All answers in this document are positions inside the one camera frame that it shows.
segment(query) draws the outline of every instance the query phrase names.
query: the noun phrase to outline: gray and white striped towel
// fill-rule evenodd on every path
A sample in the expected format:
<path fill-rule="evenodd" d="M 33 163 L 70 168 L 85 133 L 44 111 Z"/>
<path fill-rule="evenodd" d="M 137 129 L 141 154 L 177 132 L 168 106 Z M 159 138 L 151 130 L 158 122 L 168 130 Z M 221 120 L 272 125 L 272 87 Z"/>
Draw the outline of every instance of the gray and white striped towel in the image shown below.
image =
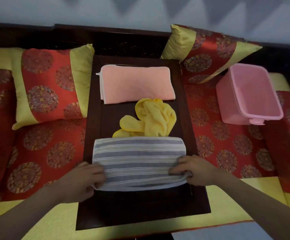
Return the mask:
<path fill-rule="evenodd" d="M 186 147 L 177 137 L 117 137 L 97 139 L 93 163 L 104 167 L 103 191 L 166 189 L 186 183 L 189 173 L 170 175 Z"/>

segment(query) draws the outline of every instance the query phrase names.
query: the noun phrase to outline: sofa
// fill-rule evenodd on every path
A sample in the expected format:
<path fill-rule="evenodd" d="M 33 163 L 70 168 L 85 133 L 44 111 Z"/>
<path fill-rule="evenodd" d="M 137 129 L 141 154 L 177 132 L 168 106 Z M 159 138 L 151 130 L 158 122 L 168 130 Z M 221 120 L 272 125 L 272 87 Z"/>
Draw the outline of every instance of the sofa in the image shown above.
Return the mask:
<path fill-rule="evenodd" d="M 159 58 L 170 35 L 59 24 L 0 24 L 0 47 L 67 50 L 93 44 L 97 55 Z M 261 45 L 262 49 L 240 62 L 260 65 L 270 72 L 285 114 L 281 121 L 269 121 L 262 127 L 222 123 L 215 85 L 226 70 L 202 84 L 182 72 L 183 83 L 198 155 L 290 206 L 290 45 Z M 87 122 L 86 118 L 58 119 L 12 130 L 16 94 L 11 70 L 11 62 L 0 56 L 0 214 L 83 161 Z M 41 167 L 42 161 L 48 167 Z M 113 239 L 252 221 L 217 187 L 208 186 L 207 193 L 211 214 L 82 231 L 75 231 L 78 204 L 61 204 L 24 239 Z"/>

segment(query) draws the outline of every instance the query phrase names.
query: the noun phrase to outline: person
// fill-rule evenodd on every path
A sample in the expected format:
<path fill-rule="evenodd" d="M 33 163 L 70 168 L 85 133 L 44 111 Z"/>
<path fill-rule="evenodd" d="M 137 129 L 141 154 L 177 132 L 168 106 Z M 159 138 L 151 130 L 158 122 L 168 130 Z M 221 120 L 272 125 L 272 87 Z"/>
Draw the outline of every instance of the person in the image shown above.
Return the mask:
<path fill-rule="evenodd" d="M 236 201 L 274 240 L 290 239 L 290 208 L 260 192 L 231 173 L 198 156 L 184 156 L 171 174 L 191 171 L 195 186 L 216 185 Z M 41 188 L 0 216 L 0 240 L 21 239 L 48 211 L 59 203 L 81 202 L 105 181 L 98 164 L 81 163 L 51 185 Z"/>

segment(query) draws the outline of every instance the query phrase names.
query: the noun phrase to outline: plastic container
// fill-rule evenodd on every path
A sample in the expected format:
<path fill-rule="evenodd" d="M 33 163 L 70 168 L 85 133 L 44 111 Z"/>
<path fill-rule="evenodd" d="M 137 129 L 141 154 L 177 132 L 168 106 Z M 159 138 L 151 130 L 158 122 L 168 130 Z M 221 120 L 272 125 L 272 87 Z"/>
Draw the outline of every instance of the plastic container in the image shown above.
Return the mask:
<path fill-rule="evenodd" d="M 264 125 L 284 114 L 267 70 L 261 66 L 235 64 L 216 85 L 220 114 L 224 123 Z"/>

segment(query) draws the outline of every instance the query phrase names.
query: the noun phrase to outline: wooden tabletop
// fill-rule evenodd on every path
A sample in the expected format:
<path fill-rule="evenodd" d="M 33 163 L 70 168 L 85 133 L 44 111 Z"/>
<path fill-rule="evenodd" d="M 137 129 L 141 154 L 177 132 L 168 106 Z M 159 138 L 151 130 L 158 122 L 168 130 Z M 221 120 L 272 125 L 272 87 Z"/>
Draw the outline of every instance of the wooden tabletop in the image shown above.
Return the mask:
<path fill-rule="evenodd" d="M 168 67 L 176 99 L 164 101 L 171 105 L 177 121 L 170 136 L 183 139 L 187 155 L 197 154 L 197 146 L 188 111 L 179 62 L 150 58 L 94 56 L 89 95 L 84 161 L 92 163 L 95 139 L 110 138 L 120 129 L 119 120 L 125 115 L 135 118 L 136 102 L 107 104 L 100 99 L 99 76 L 103 65 L 115 64 L 137 67 Z M 95 195 L 79 204 L 76 230 L 107 227 L 136 222 L 175 218 L 210 213 L 205 187 L 188 184 L 162 190 L 137 192 L 96 191 Z"/>

